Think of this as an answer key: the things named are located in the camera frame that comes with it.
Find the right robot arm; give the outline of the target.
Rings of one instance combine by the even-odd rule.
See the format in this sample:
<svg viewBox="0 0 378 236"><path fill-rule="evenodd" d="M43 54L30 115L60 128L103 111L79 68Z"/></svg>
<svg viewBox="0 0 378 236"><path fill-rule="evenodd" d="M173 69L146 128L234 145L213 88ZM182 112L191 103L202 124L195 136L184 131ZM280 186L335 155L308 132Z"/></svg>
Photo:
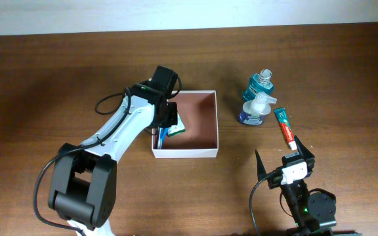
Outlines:
<svg viewBox="0 0 378 236"><path fill-rule="evenodd" d="M332 227L336 226L336 196L324 189L308 189L305 178L312 174L315 155L294 137L297 152L282 157L282 166L272 172L265 171L258 152L258 182L249 196L249 211L253 214L253 195L258 186L266 181L270 189L280 188L280 198L284 198L289 215L294 219L296 227L288 229L287 235L333 235Z"/></svg>

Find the blue white toothbrush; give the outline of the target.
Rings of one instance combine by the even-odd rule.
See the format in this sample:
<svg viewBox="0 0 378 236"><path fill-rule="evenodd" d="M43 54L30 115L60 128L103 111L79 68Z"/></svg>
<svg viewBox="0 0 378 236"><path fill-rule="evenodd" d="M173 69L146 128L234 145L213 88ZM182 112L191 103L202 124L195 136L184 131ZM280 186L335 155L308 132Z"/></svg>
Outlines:
<svg viewBox="0 0 378 236"><path fill-rule="evenodd" d="M161 149L163 143L163 128L159 128L157 135L157 148Z"/></svg>

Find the green white soap packet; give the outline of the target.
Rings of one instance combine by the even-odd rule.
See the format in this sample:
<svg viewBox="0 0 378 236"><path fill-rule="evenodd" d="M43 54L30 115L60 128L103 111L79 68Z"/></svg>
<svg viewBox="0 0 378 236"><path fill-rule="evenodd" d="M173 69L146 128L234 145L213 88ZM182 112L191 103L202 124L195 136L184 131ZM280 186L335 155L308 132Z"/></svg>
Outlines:
<svg viewBox="0 0 378 236"><path fill-rule="evenodd" d="M185 129L185 126L184 126L184 123L180 117L179 114L177 114L177 124L175 125L172 125L168 131L167 131L167 136L168 137L172 137L172 136L175 136L175 135L178 135L180 133L183 133L185 132L186 129Z"/></svg>

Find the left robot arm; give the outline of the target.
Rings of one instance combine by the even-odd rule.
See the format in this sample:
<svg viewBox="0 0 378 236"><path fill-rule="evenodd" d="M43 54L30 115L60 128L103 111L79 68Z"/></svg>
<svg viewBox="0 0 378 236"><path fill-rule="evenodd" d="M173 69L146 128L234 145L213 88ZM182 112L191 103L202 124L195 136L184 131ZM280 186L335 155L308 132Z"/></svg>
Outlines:
<svg viewBox="0 0 378 236"><path fill-rule="evenodd" d="M48 206L77 235L111 235L108 218L116 201L117 164L146 128L169 128L178 122L171 99L181 80L158 66L151 79L127 87L110 119L78 146L65 143L48 163L53 167Z"/></svg>

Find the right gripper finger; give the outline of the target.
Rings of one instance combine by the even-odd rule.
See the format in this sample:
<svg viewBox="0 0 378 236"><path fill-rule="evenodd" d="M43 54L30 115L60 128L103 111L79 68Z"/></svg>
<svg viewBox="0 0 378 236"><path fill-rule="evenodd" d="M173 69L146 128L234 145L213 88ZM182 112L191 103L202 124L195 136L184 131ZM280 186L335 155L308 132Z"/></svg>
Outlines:
<svg viewBox="0 0 378 236"><path fill-rule="evenodd" d="M259 152L257 149L255 150L255 157L257 160L257 178L258 178L258 181L261 181L266 177L267 172L265 170L261 156L259 155Z"/></svg>
<svg viewBox="0 0 378 236"><path fill-rule="evenodd" d="M294 140L297 145L297 151L301 155L301 157L308 163L308 164L314 164L315 162L315 155L308 150L303 143L300 141L300 139L294 135Z"/></svg>

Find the blue disposable razor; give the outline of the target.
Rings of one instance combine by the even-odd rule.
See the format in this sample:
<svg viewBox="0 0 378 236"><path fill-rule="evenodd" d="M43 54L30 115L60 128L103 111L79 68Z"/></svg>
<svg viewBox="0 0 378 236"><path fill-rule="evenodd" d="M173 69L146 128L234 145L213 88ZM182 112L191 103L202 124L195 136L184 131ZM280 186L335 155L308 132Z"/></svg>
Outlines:
<svg viewBox="0 0 378 236"><path fill-rule="evenodd" d="M159 149L162 148L162 145L165 141L165 138L167 136L167 133L168 133L168 128L163 128L162 131L161 131L161 136L159 137Z"/></svg>

